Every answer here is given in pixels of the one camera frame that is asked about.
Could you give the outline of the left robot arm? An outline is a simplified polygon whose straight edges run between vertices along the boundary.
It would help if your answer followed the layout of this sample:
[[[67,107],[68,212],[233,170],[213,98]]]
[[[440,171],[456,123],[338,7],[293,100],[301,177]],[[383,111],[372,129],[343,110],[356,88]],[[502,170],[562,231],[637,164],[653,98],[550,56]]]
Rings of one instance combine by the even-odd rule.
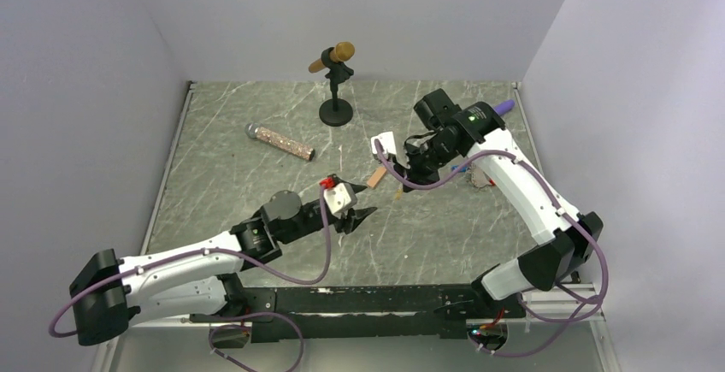
[[[114,250],[95,253],[69,285],[75,329],[82,346],[109,341],[131,326],[177,315],[220,317],[232,321],[248,313],[238,274],[260,268],[298,285],[314,285],[329,270],[330,233],[354,232],[374,207],[360,208],[363,185],[332,174],[305,203],[289,190],[275,193],[248,219],[209,239],[168,251],[118,257]],[[269,267],[281,247],[313,233],[325,236],[322,271],[302,280]]]

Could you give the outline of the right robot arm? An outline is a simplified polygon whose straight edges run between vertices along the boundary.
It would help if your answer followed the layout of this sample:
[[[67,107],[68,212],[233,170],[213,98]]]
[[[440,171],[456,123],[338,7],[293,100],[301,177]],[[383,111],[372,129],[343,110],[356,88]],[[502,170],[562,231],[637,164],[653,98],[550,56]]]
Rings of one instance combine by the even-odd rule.
[[[470,160],[492,178],[514,206],[535,242],[519,257],[498,264],[472,284],[473,309],[494,316],[505,299],[528,289],[551,290],[592,254],[603,223],[594,212],[581,212],[553,188],[529,162],[501,116],[487,103],[463,109],[441,89],[414,106],[427,133],[422,144],[404,145],[409,166],[406,191],[439,182],[439,170],[456,156]]]

